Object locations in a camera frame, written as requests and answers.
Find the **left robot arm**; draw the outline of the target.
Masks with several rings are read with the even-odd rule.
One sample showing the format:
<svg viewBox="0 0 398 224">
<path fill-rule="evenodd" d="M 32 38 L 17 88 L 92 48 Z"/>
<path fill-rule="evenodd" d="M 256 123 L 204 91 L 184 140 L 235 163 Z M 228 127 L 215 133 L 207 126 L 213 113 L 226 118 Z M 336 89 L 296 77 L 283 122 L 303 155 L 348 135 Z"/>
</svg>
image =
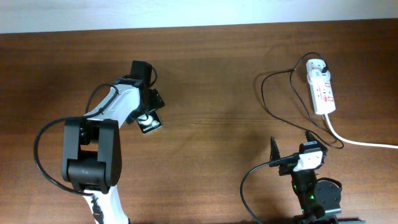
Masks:
<svg viewBox="0 0 398 224">
<path fill-rule="evenodd" d="M 122 170 L 120 132 L 137 123 L 143 134 L 161 128 L 157 110 L 165 103 L 153 88 L 155 68 L 132 62 L 128 75 L 110 83 L 109 93 L 82 118 L 64 125 L 62 177 L 83 194 L 96 223 L 129 223 L 118 193 Z"/>
</svg>

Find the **black Galaxy flip phone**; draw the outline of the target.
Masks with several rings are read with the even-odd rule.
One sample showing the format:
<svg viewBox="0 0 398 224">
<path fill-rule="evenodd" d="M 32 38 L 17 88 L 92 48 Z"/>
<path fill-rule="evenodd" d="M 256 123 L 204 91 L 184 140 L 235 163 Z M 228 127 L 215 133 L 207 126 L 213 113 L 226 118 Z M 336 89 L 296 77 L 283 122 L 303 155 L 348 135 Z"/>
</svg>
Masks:
<svg viewBox="0 0 398 224">
<path fill-rule="evenodd" d="M 149 134 L 162 127 L 162 122 L 156 111 L 138 117 L 137 122 L 143 134 Z"/>
</svg>

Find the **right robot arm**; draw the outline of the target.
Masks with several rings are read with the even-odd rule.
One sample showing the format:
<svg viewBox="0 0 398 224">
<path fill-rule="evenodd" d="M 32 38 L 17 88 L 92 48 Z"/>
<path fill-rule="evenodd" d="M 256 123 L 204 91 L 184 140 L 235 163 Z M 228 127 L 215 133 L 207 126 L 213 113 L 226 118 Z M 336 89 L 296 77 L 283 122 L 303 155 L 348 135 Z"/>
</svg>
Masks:
<svg viewBox="0 0 398 224">
<path fill-rule="evenodd" d="M 293 217 L 294 223 L 338 223 L 341 213 L 342 184 L 331 178 L 318 178 L 315 171 L 324 164 L 328 149 L 309 132 L 298 152 L 281 157 L 277 143 L 271 137 L 270 167 L 278 167 L 279 175 L 290 175 L 292 189 L 299 200 L 302 213 Z"/>
</svg>

